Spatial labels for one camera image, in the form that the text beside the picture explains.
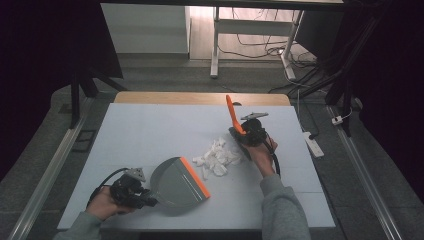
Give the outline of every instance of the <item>orange handle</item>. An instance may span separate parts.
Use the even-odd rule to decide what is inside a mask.
[[[228,110],[230,111],[231,120],[233,121],[233,127],[236,129],[236,131],[242,135],[245,135],[246,132],[241,127],[240,123],[237,121],[236,113],[234,111],[233,102],[231,101],[231,98],[229,95],[226,96],[227,99],[227,106]]]

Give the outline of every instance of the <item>metal stand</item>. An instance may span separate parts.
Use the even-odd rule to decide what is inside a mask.
[[[99,93],[93,78],[98,78],[100,81],[118,91],[128,91],[127,88],[93,68],[78,69],[71,79],[72,121],[69,129],[74,129],[80,119],[79,87],[81,86],[85,96],[89,98],[94,98]]]
[[[218,38],[219,34],[269,35],[289,37],[286,49],[281,55],[284,68],[290,80],[296,79],[289,61],[290,48],[299,26],[303,11],[300,11],[295,22],[251,21],[240,19],[220,19],[219,7],[214,7],[214,42],[211,60],[211,78],[218,78]]]
[[[296,76],[293,72],[293,68],[290,64],[289,55],[290,55],[290,49],[293,45],[294,37],[296,36],[297,29],[299,27],[300,19],[302,18],[303,11],[300,11],[297,15],[296,19],[293,22],[293,27],[291,29],[289,39],[287,40],[287,46],[286,49],[284,49],[283,54],[280,55],[281,61],[283,61],[284,69],[287,74],[287,78],[289,80],[295,80]]]

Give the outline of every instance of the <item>hand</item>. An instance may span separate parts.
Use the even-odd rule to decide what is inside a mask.
[[[278,144],[274,142],[274,139],[268,137],[267,142],[270,146],[274,148],[274,151],[275,149],[277,149]],[[250,147],[246,145],[243,146],[249,152],[250,157],[255,162],[263,177],[275,174],[275,171],[272,168],[272,156],[265,144],[262,143],[257,147]]]
[[[134,210],[134,208],[117,205],[110,195],[110,187],[104,186],[85,211],[104,221],[117,213],[130,213]]]

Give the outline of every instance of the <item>gray sleeve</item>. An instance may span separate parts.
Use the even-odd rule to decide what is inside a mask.
[[[54,240],[94,240],[100,239],[100,225],[102,221],[97,217],[86,213],[80,212],[77,219],[75,219],[71,228],[66,232],[60,232],[54,236]]]
[[[262,239],[311,239],[305,212],[291,187],[284,187],[277,174],[261,181]]]

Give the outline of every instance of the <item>wooden table edge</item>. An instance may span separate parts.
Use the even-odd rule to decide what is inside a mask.
[[[199,92],[119,92],[114,103],[176,104],[176,105],[226,105],[225,96],[244,106],[290,106],[284,94],[263,93],[199,93]]]

